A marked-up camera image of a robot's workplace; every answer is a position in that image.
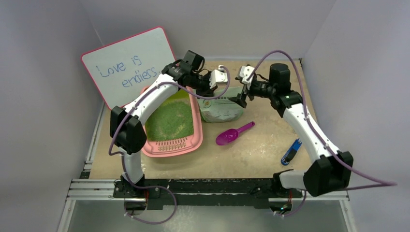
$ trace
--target robotic arm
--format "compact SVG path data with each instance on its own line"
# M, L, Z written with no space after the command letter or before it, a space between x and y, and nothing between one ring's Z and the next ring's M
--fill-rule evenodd
M218 82L226 82L226 73L221 70L208 71L205 75L201 72L201 64L204 58L192 51L188 51L182 60L167 65L159 75L155 83L150 86L135 101L123 108L114 107L111 111L110 136L114 137L121 121L125 124L119 129L115 145L124 154L124 165L130 181L137 183L143 177L141 169L141 148L146 142L146 134L143 130L148 117L170 96L179 91L175 85L191 87L196 94L203 97L213 96ZM351 172L339 164L328 149L332 149L337 156L352 166L353 158L349 152L340 150L331 143L314 120L311 121L316 132L325 139L329 148L323 147L322 143L309 127L304 113L302 97L299 93L291 90L290 70L285 64L273 64L270 67L269 79L258 81L257 75L253 74L251 66L242 66L236 77L244 86L237 97L231 98L243 108L246 108L246 97L250 100L254 97L268 98L272 107L284 118L296 131L302 143L306 146L311 160L311 167L307 171L286 170L273 175L275 191L285 189L305 189L312 196L319 196L331 191L340 190L349 184Z

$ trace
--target purple scoop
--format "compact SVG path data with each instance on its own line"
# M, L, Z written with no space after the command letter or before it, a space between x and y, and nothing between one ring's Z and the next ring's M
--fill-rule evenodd
M225 132L222 132L222 134L218 135L215 142L220 146L227 145L228 143L231 143L235 139L237 139L241 132L244 132L247 129L250 129L253 126L255 126L255 122L250 122L238 129L229 129Z

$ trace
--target scoop handle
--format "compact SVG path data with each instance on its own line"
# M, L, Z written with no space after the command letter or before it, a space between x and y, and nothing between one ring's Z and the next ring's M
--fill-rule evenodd
M250 122L250 123L248 123L248 124L246 124L246 125L244 125L244 126L238 128L238 129L236 129L236 130L238 131L238 133L242 133L242 132L246 131L247 129L252 128L253 126L255 126L255 122L254 122L254 121L252 121L252 122Z

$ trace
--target green litter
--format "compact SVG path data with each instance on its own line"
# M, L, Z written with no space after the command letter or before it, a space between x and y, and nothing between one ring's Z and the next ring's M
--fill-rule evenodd
M193 135L192 109L188 93L178 91L165 100L145 123L150 141L181 139Z

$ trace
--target white and green package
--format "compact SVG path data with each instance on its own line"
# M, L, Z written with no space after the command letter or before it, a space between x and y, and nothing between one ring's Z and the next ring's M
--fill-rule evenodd
M215 91L215 96L222 93L224 87ZM198 99L201 116L206 122L218 123L237 120L243 114L243 108L233 101L230 97L236 97L241 93L242 87L229 87L228 90L219 98L214 100Z

